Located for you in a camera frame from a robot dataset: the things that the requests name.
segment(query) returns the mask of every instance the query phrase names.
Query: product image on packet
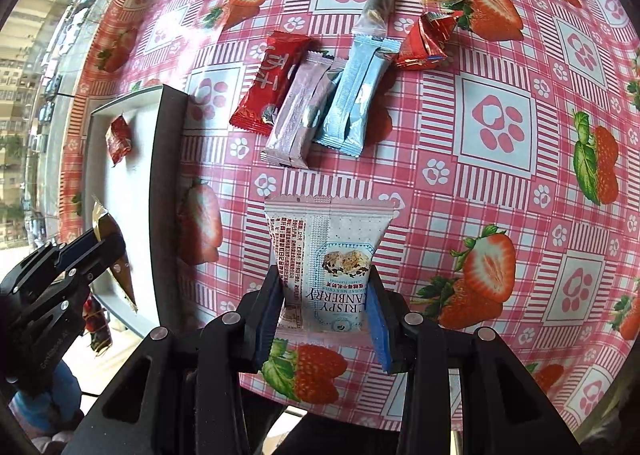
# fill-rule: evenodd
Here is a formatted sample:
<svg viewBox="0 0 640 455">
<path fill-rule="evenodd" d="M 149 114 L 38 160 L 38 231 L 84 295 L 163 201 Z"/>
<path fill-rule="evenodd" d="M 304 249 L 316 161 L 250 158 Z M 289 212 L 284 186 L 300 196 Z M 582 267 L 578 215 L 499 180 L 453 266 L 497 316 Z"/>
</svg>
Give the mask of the product image on packet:
<svg viewBox="0 0 640 455">
<path fill-rule="evenodd" d="M 394 218 L 390 200 L 277 196 L 264 202 L 284 286 L 279 326 L 366 331 L 370 264 Z"/>
</svg>

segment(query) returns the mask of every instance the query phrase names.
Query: red wrapped candy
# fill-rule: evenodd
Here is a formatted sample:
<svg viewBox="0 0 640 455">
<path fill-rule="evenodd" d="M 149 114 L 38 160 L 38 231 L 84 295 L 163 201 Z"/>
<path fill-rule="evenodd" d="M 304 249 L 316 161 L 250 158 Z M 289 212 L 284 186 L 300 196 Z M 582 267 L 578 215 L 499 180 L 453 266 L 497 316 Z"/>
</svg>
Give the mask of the red wrapped candy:
<svg viewBox="0 0 640 455">
<path fill-rule="evenodd" d="M 267 39 L 267 48 L 255 80 L 229 123 L 254 133 L 270 135 L 278 109 L 289 90 L 292 70 L 310 43 L 309 36 L 273 31 Z"/>
<path fill-rule="evenodd" d="M 131 129 L 122 115 L 116 117 L 109 125 L 105 137 L 107 150 L 115 166 L 131 151 Z"/>
<path fill-rule="evenodd" d="M 396 66 L 405 70 L 434 69 L 447 58 L 444 45 L 451 37 L 462 12 L 424 13 L 402 42 Z"/>
</svg>

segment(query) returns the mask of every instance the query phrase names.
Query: strawberry print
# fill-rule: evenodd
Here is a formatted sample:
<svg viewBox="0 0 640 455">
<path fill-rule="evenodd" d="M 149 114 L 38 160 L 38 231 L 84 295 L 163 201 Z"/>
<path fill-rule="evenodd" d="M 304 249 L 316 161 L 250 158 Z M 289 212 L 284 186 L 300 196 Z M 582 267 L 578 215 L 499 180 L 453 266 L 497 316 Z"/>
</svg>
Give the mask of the strawberry print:
<svg viewBox="0 0 640 455">
<path fill-rule="evenodd" d="M 513 242 L 498 226 L 484 226 L 476 239 L 464 240 L 466 251 L 451 250 L 456 258 L 454 270 L 462 270 L 466 285 L 479 295 L 503 303 L 513 292 L 516 251 Z"/>
<path fill-rule="evenodd" d="M 311 405 L 330 405 L 340 394 L 334 378 L 344 374 L 347 361 L 338 352 L 321 345 L 299 345 L 287 349 L 287 340 L 276 338 L 269 359 L 260 372 L 278 393 Z"/>
<path fill-rule="evenodd" d="M 464 16 L 458 26 L 487 41 L 522 41 L 522 18 L 511 0 L 464 0 L 452 6 Z"/>
</svg>

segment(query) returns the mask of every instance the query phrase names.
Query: tablecloth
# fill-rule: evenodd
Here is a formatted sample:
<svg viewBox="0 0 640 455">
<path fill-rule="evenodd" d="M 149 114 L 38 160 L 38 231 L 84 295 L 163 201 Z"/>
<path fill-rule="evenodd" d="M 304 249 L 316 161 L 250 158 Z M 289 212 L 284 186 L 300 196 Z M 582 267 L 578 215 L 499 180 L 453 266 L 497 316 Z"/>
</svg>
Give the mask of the tablecloth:
<svg viewBox="0 0 640 455">
<path fill-rule="evenodd" d="M 269 32 L 308 34 L 316 48 L 347 57 L 365 0 L 265 0 L 216 40 L 207 15 L 222 1 L 113 1 L 66 130 L 62 240 L 82 231 L 74 196 L 90 111 L 132 89 L 167 83 L 192 96 L 176 209 L 194 204 L 201 215 L 213 211 L 223 237 L 216 258 L 200 265 L 177 260 L 191 325 L 235 309 L 244 293 L 260 287 L 271 250 L 266 196 L 395 199 L 397 216 L 374 257 L 386 287 L 428 313 L 427 298 L 445 279 L 455 299 L 436 309 L 440 322 L 448 313 L 453 326 L 474 323 L 468 331 L 477 323 L 493 327 L 576 428 L 611 384 L 637 332 L 620 313 L 630 310 L 638 275 L 639 42 L 620 2 L 468 0 L 467 30 L 455 31 L 443 66 L 385 77 L 362 156 L 314 145 L 305 171 L 261 162 L 265 138 L 231 127 L 230 113 L 252 83 Z M 421 12 L 419 0 L 396 0 L 388 36 L 405 37 Z M 186 249 L 202 245 L 181 233 Z M 480 240 L 489 243 L 487 235 L 504 246 L 504 265 L 512 265 L 514 285 L 501 311 L 467 291 L 478 287 L 472 271 L 454 271 L 460 255 L 474 255 Z M 276 342 L 279 368 L 271 367 L 268 379 L 282 393 L 262 374 L 243 375 L 241 384 L 342 421 L 399 428 L 404 377 L 383 374 L 372 348 L 329 346 L 346 360 L 346 371 L 301 381 L 301 359 L 323 362 L 322 354 L 303 355 L 301 346 Z M 316 393 L 303 383 L 316 385 Z M 317 402 L 321 395 L 326 402 L 331 388 L 332 403 L 300 398 Z M 455 377 L 450 393 L 453 425 L 461 427 Z"/>
</svg>

